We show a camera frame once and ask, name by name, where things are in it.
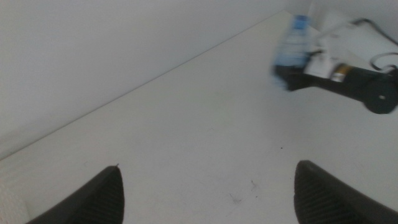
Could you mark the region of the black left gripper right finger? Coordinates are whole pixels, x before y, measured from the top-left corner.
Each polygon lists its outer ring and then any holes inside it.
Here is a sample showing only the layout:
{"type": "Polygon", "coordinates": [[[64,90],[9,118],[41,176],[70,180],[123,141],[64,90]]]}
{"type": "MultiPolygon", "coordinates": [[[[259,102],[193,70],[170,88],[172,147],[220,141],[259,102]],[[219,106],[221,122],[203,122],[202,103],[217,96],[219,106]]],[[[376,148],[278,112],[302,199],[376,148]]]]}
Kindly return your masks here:
{"type": "Polygon", "coordinates": [[[397,224],[395,210],[311,161],[300,161],[296,166],[294,210],[299,223],[397,224]]]}

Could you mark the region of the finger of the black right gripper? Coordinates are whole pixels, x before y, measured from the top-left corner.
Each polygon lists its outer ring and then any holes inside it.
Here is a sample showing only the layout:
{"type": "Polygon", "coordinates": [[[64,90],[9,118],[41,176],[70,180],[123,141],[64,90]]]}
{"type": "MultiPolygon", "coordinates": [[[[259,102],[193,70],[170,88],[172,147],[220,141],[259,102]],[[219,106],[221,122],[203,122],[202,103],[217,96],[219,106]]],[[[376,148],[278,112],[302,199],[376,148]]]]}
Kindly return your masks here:
{"type": "Polygon", "coordinates": [[[286,85],[286,90],[295,91],[308,88],[308,79],[303,73],[303,68],[293,66],[275,66],[274,72],[286,85]]]}

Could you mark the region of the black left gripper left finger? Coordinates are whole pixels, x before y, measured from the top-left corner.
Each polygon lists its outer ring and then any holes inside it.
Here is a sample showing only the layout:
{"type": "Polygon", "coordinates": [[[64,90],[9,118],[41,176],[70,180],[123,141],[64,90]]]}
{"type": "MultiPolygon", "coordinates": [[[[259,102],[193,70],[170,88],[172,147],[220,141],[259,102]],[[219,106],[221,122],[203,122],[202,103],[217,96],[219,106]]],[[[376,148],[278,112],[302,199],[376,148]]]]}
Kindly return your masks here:
{"type": "Polygon", "coordinates": [[[122,224],[123,178],[118,166],[108,166],[85,185],[30,224],[122,224]]]}

